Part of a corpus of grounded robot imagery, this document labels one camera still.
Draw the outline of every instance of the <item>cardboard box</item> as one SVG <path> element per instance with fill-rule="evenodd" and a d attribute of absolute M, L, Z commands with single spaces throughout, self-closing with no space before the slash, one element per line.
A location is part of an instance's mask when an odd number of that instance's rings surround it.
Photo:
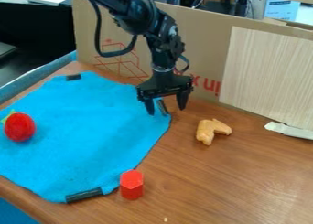
<path fill-rule="evenodd" d="M 179 33 L 186 42 L 184 55 L 190 60 L 187 74 L 194 77 L 195 91 L 192 95 L 205 100 L 218 100 L 232 27 L 313 40 L 313 32 L 304 28 L 220 15 L 176 5 L 157 4 L 157 6 L 177 20 Z M 115 25 L 106 9 L 100 8 L 103 17 L 101 35 L 103 50 L 124 48 L 131 40 L 131 35 Z M 94 47 L 96 16 L 92 6 L 87 0 L 73 0 L 73 15 L 78 61 L 131 79 L 148 79 L 151 75 L 151 55 L 143 37 L 139 37 L 135 50 L 131 53 L 119 58 L 105 59 L 97 54 Z"/>

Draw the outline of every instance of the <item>blue cloth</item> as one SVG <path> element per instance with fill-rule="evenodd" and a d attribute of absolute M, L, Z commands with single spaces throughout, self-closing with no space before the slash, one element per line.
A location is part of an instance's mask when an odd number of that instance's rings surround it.
<path fill-rule="evenodd" d="M 92 72 L 56 77 L 0 111 L 29 114 L 37 132 L 14 143 L 0 133 L 0 175 L 52 202 L 100 187 L 108 194 L 166 132 L 170 116 L 146 113 L 135 87 Z"/>

